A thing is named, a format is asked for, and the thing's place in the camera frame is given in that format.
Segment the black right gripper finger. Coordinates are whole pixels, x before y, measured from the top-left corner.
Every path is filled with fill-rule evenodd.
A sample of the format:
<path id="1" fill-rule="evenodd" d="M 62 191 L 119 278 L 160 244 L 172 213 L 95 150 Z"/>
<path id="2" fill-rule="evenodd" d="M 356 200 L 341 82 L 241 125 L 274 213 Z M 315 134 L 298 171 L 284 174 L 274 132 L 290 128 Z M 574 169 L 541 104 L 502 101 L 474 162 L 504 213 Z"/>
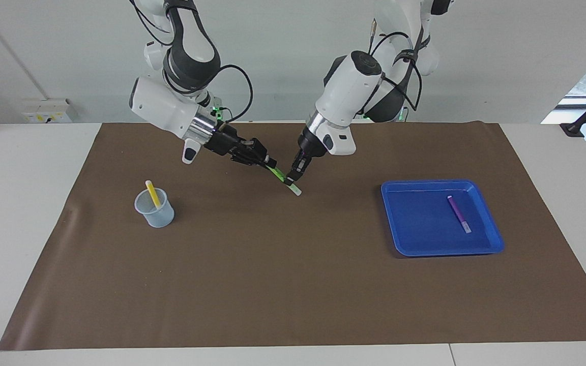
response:
<path id="1" fill-rule="evenodd" d="M 245 141 L 244 148 L 246 149 L 246 153 L 250 153 L 251 155 L 268 155 L 268 164 L 264 168 L 275 169 L 277 167 L 277 161 L 270 157 L 268 149 L 258 139 L 252 138 Z"/>
<path id="2" fill-rule="evenodd" d="M 231 160 L 243 165 L 258 165 L 265 167 L 269 162 L 269 156 L 251 155 L 246 152 L 232 152 Z"/>

